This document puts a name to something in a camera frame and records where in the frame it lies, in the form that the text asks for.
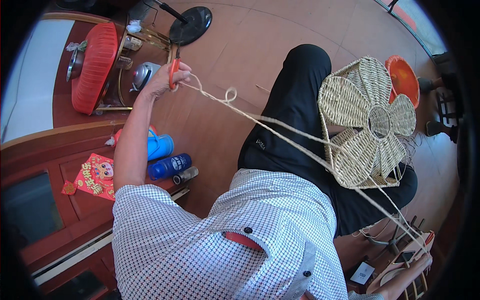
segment white patterned shirt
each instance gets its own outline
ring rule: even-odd
[[[333,207],[296,175],[241,169],[205,219],[155,185],[115,195],[112,248],[123,299],[383,299],[347,295]]]

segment red chinese new year sticker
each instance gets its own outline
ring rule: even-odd
[[[75,179],[79,190],[115,201],[113,159],[92,153]]]
[[[73,195],[77,191],[77,185],[71,183],[68,180],[65,180],[65,184],[63,185],[63,189],[61,190],[62,194],[65,195]]]

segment scissors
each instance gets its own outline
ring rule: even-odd
[[[175,55],[175,59],[172,62],[172,67],[170,68],[170,73],[169,73],[169,83],[170,83],[170,90],[174,90],[175,87],[177,86],[177,83],[173,82],[173,73],[178,72],[179,67],[180,67],[180,44],[178,45],[177,48],[177,54]]]

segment black lamp base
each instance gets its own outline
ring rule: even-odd
[[[180,46],[188,45],[201,37],[212,22],[212,12],[203,6],[192,7],[181,14],[188,24],[176,19],[170,27],[170,40]]]

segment person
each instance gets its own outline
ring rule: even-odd
[[[241,149],[229,191],[207,218],[184,211],[165,190],[144,185],[147,129],[154,101],[168,90],[169,67],[162,66],[138,95],[115,150],[112,248],[124,299],[395,300],[431,264],[424,254],[376,293],[348,294],[333,239],[385,216],[258,125]],[[190,71],[181,63],[173,81],[190,82]],[[263,115],[321,137],[316,99],[330,72],[323,49],[292,49]],[[273,128],[324,157],[320,143]],[[400,185],[384,190],[403,207],[416,189],[415,172],[406,166]],[[365,192],[396,212],[380,191]]]
[[[458,84],[458,79],[455,73],[442,73],[441,77],[435,80],[430,80],[423,77],[419,77],[417,80],[419,82],[419,88],[422,94],[428,94],[439,87],[445,87],[452,91],[453,98],[455,100],[456,112],[450,113],[449,115],[452,115],[457,120],[463,117],[462,93],[460,91],[460,85]],[[456,126],[453,125],[452,127],[448,127],[442,122],[428,121],[425,124],[425,131],[427,136],[434,136],[443,132],[447,134],[448,137],[450,137],[450,140],[455,144],[458,140],[458,124]]]

